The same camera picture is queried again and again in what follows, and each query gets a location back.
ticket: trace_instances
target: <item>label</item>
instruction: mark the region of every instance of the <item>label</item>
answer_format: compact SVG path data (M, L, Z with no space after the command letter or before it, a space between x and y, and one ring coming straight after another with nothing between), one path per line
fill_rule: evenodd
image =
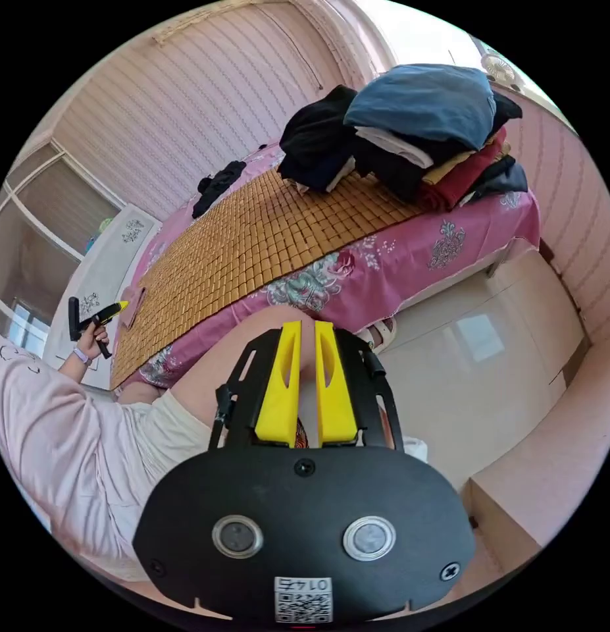
M330 577L275 577L277 623L331 623L333 590Z

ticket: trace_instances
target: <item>fan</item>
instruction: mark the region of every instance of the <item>fan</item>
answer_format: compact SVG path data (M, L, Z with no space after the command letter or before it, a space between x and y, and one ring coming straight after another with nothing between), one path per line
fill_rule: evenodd
M480 63L487 71L489 79L512 88L513 90L517 90L518 92L522 91L522 87L524 86L522 78L516 70L497 53L485 53Z

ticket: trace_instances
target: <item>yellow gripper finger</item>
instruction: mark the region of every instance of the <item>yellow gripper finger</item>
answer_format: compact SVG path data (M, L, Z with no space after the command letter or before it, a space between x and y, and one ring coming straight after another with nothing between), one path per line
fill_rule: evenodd
M316 321L316 391L320 447L355 441L357 423L333 324L320 321Z
M261 441L296 442L300 386L301 321L284 323L255 432Z

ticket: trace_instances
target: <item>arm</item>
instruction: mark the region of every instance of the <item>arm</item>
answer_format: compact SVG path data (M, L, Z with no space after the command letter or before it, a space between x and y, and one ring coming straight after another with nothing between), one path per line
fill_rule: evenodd
M66 375L74 380L77 384L85 377L88 366L92 360L101 355L101 350L97 344L97 340L109 343L107 331L105 327L95 328L93 323L82 333L76 348L79 349L88 359L88 364L84 363L76 354L70 354L68 359L61 365L59 373Z

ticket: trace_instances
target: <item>black handle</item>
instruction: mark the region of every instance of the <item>black handle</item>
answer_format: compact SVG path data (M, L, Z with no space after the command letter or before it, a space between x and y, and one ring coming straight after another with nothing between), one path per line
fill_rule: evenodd
M94 327L97 329L101 325L101 320L96 314L92 317L92 322L94 323ZM107 349L107 345L102 340L97 340L96 344L99 346L101 354L106 360L112 357L112 354Z

